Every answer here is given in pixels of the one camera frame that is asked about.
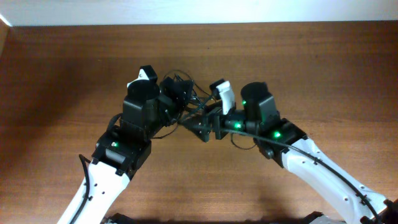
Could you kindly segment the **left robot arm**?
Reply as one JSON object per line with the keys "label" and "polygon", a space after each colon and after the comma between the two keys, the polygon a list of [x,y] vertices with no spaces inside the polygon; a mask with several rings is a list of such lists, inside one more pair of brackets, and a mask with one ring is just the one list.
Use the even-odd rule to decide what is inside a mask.
{"label": "left robot arm", "polygon": [[110,120],[92,159],[80,157],[85,177],[59,223],[100,223],[149,157],[152,138],[181,118],[192,90],[193,81],[170,77],[128,83],[122,113]]}

